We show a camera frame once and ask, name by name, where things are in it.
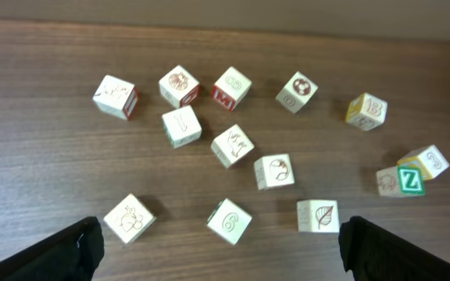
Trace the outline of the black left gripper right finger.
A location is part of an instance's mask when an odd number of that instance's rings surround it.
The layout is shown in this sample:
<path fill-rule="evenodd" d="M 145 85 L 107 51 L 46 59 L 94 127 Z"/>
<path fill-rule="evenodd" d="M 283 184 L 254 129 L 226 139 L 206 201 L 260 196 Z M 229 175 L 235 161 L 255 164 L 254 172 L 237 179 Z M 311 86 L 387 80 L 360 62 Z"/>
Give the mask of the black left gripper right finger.
<path fill-rule="evenodd" d="M 341 224 L 338 243 L 355 281 L 450 281 L 450 263 L 361 216 Z"/>

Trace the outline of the wooden block baseball picture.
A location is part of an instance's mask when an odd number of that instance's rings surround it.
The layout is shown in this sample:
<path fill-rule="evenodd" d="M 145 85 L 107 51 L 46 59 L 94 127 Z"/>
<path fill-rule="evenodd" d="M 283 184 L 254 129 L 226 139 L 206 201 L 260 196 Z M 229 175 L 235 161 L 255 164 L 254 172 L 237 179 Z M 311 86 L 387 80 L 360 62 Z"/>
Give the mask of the wooden block baseball picture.
<path fill-rule="evenodd" d="M 295 183 L 289 154 L 267 155 L 254 162 L 259 190 L 268 190 Z"/>

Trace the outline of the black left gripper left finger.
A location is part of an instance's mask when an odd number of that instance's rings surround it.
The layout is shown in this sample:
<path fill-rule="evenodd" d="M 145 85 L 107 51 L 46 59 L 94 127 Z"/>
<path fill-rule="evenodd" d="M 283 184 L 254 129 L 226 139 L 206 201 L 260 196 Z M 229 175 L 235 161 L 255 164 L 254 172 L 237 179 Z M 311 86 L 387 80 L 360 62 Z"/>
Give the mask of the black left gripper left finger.
<path fill-rule="evenodd" d="M 86 217 L 0 261 L 0 280 L 91 280 L 105 254 L 97 217 Z"/>

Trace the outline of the wooden block number six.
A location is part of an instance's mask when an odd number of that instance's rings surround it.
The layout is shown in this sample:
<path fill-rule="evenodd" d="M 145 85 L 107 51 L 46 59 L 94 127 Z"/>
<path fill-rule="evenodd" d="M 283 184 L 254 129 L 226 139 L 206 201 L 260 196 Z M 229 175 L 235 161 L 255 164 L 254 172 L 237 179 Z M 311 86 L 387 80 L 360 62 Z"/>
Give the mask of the wooden block number six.
<path fill-rule="evenodd" d="M 206 225 L 225 241 L 236 245 L 251 221 L 251 215 L 225 198 L 208 217 Z"/>

